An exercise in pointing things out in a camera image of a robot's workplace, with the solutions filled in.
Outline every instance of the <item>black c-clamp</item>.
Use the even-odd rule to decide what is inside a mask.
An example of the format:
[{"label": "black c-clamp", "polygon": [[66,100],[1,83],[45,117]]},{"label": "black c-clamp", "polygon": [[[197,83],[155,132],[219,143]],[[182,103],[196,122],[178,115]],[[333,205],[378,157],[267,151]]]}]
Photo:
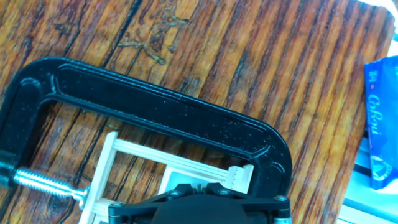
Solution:
[{"label": "black c-clamp", "polygon": [[289,149],[268,124],[147,82],[66,58],[30,63],[8,86],[0,110],[0,185],[32,159],[46,105],[60,101],[221,151],[254,165],[249,195],[287,195]]}]

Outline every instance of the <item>white plastic frame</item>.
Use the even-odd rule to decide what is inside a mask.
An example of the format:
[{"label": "white plastic frame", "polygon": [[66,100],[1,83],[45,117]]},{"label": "white plastic frame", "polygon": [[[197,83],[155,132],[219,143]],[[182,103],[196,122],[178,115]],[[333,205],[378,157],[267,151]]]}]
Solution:
[{"label": "white plastic frame", "polygon": [[243,168],[232,166],[227,171],[156,149],[123,141],[117,139],[117,136],[118,133],[114,131],[106,137],[93,181],[91,182],[90,191],[88,192],[85,206],[81,213],[80,224],[108,222],[108,206],[114,203],[114,201],[102,198],[102,195],[117,151],[167,164],[159,190],[160,194],[164,192],[172,171],[191,174],[209,182],[219,182],[226,188],[245,194],[248,192],[254,168],[253,165],[246,165]]}]

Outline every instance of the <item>blue package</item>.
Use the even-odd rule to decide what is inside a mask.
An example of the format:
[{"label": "blue package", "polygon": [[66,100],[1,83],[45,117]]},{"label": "blue package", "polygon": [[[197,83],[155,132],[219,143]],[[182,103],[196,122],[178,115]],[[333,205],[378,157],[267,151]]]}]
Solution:
[{"label": "blue package", "polygon": [[398,56],[365,65],[373,189],[398,178]]}]

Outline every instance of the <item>wooden table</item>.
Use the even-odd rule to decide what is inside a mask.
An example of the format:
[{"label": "wooden table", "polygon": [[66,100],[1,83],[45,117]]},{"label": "wooden table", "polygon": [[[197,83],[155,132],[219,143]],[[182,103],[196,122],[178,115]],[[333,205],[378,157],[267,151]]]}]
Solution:
[{"label": "wooden table", "polygon": [[[386,55],[393,19],[344,1],[0,1],[0,95],[28,63],[59,55],[162,85],[273,125],[293,164],[294,223],[333,223],[365,124],[366,62]],[[226,166],[222,154],[97,114],[51,108],[31,168],[86,187],[107,133]],[[105,197],[156,194],[165,167],[118,154]],[[76,223],[71,199],[0,191],[2,223]]]}]

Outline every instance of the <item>clamp screw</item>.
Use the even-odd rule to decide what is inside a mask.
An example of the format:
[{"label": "clamp screw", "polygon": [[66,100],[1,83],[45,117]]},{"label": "clamp screw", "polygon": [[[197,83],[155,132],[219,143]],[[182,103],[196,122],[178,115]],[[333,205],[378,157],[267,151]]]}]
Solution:
[{"label": "clamp screw", "polygon": [[79,202],[80,209],[83,209],[90,189],[90,186],[86,189],[76,189],[66,181],[54,179],[25,167],[16,171],[14,182],[58,197],[73,197]]},{"label": "clamp screw", "polygon": [[276,195],[275,196],[275,200],[278,200],[280,202],[284,202],[287,200],[287,197],[283,196],[283,195]]},{"label": "clamp screw", "polygon": [[167,192],[167,195],[173,196],[173,197],[178,197],[181,195],[181,192],[179,192],[178,190],[172,190],[170,192]]},{"label": "clamp screw", "polygon": [[109,206],[110,207],[122,207],[123,205],[124,205],[123,202],[116,202],[116,203],[110,204]]},{"label": "clamp screw", "polygon": [[228,189],[220,189],[220,190],[218,191],[218,193],[219,193],[220,195],[228,195],[229,193],[231,193],[231,191],[228,190]]}]

